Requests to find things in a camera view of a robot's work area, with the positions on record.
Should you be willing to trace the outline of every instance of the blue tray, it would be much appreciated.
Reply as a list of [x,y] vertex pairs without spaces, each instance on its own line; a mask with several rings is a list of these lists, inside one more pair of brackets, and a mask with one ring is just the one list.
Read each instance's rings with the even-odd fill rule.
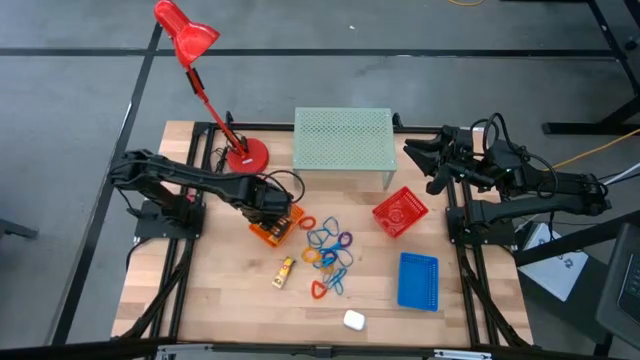
[[438,311],[438,258],[402,253],[398,305]]

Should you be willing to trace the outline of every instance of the concrete floor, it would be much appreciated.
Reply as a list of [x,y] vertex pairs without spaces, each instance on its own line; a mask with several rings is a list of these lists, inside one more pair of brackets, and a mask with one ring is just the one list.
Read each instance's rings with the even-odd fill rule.
[[[144,48],[154,24],[153,3],[8,2],[0,13],[0,47]],[[584,4],[487,0],[463,8],[445,0],[178,3],[194,20],[222,33],[217,48],[607,46]],[[599,5],[621,43],[640,33],[621,0]],[[160,48],[168,47],[163,34]],[[640,74],[638,55],[631,56]],[[0,217],[40,229],[36,241],[6,237],[0,242],[0,348],[41,345],[46,339],[141,61],[0,57]],[[410,125],[468,126],[499,111],[511,137],[551,163],[611,137],[545,136],[542,122],[595,121],[632,95],[618,64],[609,61],[208,57],[197,65],[214,104],[231,110],[238,121],[291,122],[296,106],[362,106],[392,108]],[[175,119],[206,121],[208,115],[176,60],[155,58],[128,148],[157,149],[164,122]],[[639,152],[640,143],[627,140],[565,169],[605,175],[633,165]],[[614,209],[596,221],[635,210],[637,186],[633,180],[612,187]],[[70,341],[109,336],[135,226],[124,208],[114,196]],[[568,215],[557,220],[593,221]],[[556,228],[565,234],[578,229]],[[588,251],[607,261],[611,247],[609,242]],[[527,311],[537,344],[584,354],[593,350],[590,340],[538,305],[527,302]],[[247,356],[272,358],[216,357]],[[615,339],[611,356],[639,358],[640,352]]]

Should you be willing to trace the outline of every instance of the perforated platform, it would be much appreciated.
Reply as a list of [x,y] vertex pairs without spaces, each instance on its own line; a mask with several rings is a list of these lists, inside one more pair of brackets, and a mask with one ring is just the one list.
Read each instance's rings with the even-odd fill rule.
[[296,108],[293,169],[395,171],[391,110]]

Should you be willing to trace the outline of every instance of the red plastic basket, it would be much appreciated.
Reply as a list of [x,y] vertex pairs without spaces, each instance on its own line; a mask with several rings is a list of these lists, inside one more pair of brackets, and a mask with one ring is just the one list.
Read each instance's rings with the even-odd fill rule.
[[393,238],[402,235],[429,210],[409,190],[403,187],[373,209],[373,217]]

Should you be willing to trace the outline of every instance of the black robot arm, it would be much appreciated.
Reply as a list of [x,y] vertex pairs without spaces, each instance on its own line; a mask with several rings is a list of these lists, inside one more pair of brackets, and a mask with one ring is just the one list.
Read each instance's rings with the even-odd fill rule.
[[166,181],[217,195],[242,212],[249,222],[270,228],[291,211],[292,195],[257,174],[213,174],[177,163],[148,150],[128,151],[111,170],[111,182],[120,190],[135,190],[158,204],[165,218],[189,224],[194,214],[185,196],[175,195]]
[[[466,207],[467,225],[552,211],[595,216],[611,207],[605,199],[606,187],[593,174],[556,172],[543,159],[512,143],[501,116],[500,121],[506,141],[496,135],[490,147],[483,144],[483,153],[473,151],[472,130],[457,127],[443,126],[433,140],[406,140],[404,151],[425,176],[433,178],[427,193],[439,194],[453,178],[476,186],[480,192],[495,187],[503,198],[532,192],[538,195],[499,204],[473,201]],[[534,168],[529,164],[531,158],[549,169]]]

